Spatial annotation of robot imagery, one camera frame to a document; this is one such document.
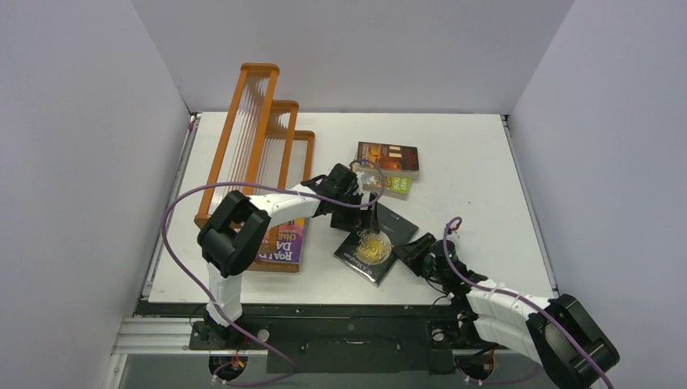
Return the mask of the dark Moon and Sixpence book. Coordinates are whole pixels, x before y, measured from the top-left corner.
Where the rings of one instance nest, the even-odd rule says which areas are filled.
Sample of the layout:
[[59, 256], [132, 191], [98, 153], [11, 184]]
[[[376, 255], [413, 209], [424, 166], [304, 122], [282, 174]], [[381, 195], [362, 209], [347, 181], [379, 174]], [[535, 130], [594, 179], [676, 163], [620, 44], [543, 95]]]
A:
[[378, 287], [398, 258], [393, 249], [409, 243], [419, 227], [382, 204], [378, 204], [377, 211], [379, 232], [354, 229], [334, 256]]

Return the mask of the colourful Roald Dahl paperback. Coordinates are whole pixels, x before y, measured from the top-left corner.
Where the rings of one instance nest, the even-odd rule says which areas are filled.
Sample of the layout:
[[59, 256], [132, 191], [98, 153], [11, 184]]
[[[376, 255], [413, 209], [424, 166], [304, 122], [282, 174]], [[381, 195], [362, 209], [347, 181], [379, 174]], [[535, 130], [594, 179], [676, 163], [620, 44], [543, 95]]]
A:
[[292, 220], [269, 229], [249, 269], [299, 272], [304, 233], [305, 218]]

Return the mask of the orange wooden file rack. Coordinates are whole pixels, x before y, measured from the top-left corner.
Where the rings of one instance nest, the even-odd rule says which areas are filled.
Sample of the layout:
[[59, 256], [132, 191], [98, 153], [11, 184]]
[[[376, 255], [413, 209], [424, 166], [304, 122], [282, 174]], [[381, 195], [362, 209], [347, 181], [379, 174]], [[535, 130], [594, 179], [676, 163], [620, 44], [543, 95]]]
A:
[[300, 106], [278, 100], [279, 67], [244, 63], [220, 133], [194, 223], [203, 227], [222, 198], [245, 182], [244, 195], [257, 195], [257, 183], [287, 188], [311, 178], [315, 134], [297, 129]]

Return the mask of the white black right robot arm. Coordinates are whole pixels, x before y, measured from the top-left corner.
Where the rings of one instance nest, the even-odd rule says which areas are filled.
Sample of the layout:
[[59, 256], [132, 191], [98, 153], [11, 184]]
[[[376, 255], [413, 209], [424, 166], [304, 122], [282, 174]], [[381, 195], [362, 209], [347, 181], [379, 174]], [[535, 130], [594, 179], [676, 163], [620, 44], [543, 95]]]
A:
[[393, 253], [415, 275], [441, 286], [458, 310], [458, 338], [468, 346], [490, 343], [520, 353], [559, 388], [590, 388], [620, 360], [576, 297], [509, 289], [468, 269], [451, 240], [430, 233]]

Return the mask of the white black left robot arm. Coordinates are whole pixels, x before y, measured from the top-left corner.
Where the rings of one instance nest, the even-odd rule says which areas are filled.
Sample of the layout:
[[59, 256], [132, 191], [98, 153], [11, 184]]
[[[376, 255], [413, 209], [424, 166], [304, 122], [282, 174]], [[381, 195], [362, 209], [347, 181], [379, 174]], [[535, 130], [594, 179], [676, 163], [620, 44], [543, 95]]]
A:
[[211, 328], [211, 339], [221, 348], [232, 348], [241, 340], [236, 321], [242, 315], [241, 275], [258, 257], [270, 229], [329, 215], [334, 229], [378, 231], [377, 201], [375, 194], [363, 195], [359, 176], [342, 164], [288, 190], [251, 196], [239, 190], [227, 193], [197, 237], [209, 275], [211, 300], [204, 322]]

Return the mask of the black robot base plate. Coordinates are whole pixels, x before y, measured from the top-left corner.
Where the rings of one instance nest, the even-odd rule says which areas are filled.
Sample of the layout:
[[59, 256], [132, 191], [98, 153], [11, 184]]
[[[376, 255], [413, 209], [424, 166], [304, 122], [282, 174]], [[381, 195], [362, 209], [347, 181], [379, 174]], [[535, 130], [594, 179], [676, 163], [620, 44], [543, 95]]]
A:
[[203, 303], [140, 301], [137, 318], [179, 318], [183, 352], [206, 353], [220, 377], [255, 367], [265, 358], [270, 374], [291, 370], [315, 374], [367, 374], [426, 371], [431, 375], [466, 372], [504, 379], [506, 366], [526, 372], [540, 365], [500, 341], [467, 333], [456, 308], [426, 306], [336, 306], [248, 304], [238, 325], [248, 339], [229, 328], [211, 328]]

